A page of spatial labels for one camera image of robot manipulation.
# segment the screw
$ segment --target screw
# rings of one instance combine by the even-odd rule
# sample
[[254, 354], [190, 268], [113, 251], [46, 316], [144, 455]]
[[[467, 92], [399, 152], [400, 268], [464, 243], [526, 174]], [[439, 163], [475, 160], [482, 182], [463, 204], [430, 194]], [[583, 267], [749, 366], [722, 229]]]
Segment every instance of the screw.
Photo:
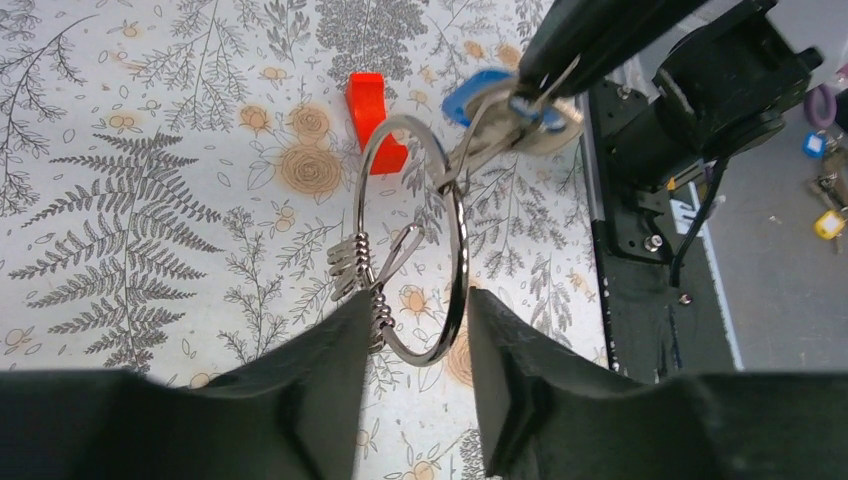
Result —
[[622, 100], [627, 100], [627, 98], [630, 96], [630, 92], [632, 92], [632, 90], [627, 85], [622, 85], [618, 87], [618, 97]]
[[662, 237], [659, 235], [651, 235], [645, 239], [645, 250], [654, 253], [662, 247]]

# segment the yellow key tag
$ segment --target yellow key tag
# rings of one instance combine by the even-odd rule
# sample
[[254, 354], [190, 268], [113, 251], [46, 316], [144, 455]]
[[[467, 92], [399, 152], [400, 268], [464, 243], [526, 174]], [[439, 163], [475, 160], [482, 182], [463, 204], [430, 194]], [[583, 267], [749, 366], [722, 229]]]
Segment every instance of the yellow key tag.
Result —
[[833, 240], [845, 228], [845, 219], [833, 210], [821, 216], [816, 221], [816, 234], [825, 240]]

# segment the black cable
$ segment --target black cable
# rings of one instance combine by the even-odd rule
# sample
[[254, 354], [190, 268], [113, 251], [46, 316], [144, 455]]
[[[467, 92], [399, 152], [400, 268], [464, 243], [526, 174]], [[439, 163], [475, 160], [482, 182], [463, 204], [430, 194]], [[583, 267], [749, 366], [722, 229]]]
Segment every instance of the black cable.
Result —
[[683, 257], [686, 256], [686, 251], [689, 250], [692, 242], [695, 241], [695, 237], [698, 236], [698, 232], [707, 220], [707, 214], [710, 213], [710, 208], [718, 194], [718, 187], [721, 185], [721, 178], [724, 176], [724, 171], [727, 170], [727, 164], [729, 162], [730, 157], [719, 158], [718, 161], [716, 161], [715, 166], [713, 167], [713, 179], [712, 182], [710, 182], [709, 189], [707, 190], [707, 197], [704, 199], [704, 202], [701, 203], [700, 208], [698, 208], [695, 220], [692, 221], [692, 226], [690, 226], [689, 231], [686, 232], [686, 238], [683, 239], [683, 243], [680, 245], [680, 248], [677, 250], [674, 258], [671, 259], [671, 276], [669, 278], [669, 283], [674, 288], [680, 286], [680, 269], [683, 266]]

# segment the purple object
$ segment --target purple object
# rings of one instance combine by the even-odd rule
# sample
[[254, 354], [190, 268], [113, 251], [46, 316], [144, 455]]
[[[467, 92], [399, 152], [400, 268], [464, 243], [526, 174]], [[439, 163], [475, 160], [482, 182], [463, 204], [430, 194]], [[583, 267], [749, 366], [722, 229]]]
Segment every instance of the purple object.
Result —
[[[819, 112], [821, 103], [824, 103], [824, 116]], [[804, 114], [810, 125], [819, 130], [833, 124], [833, 121], [836, 120], [836, 95], [833, 94], [830, 87], [819, 85], [807, 92], [804, 97]]]

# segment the black mount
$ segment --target black mount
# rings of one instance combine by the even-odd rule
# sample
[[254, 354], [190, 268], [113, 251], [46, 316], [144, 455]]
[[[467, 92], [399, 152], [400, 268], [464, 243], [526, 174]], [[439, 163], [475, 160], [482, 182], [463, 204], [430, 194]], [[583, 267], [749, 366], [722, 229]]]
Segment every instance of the black mount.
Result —
[[0, 472], [38, 479], [353, 477], [368, 292], [196, 390], [121, 371], [0, 374]]
[[678, 375], [647, 386], [539, 333], [472, 288], [486, 475], [504, 480], [848, 477], [840, 374]]
[[[616, 175], [614, 134], [648, 108], [644, 95], [622, 95], [622, 86], [602, 81], [589, 90], [589, 110], [594, 135], [598, 178], [610, 251], [622, 258], [666, 264], [677, 249], [677, 235], [667, 189], [641, 187]], [[659, 235], [663, 246], [651, 252], [645, 240]]]

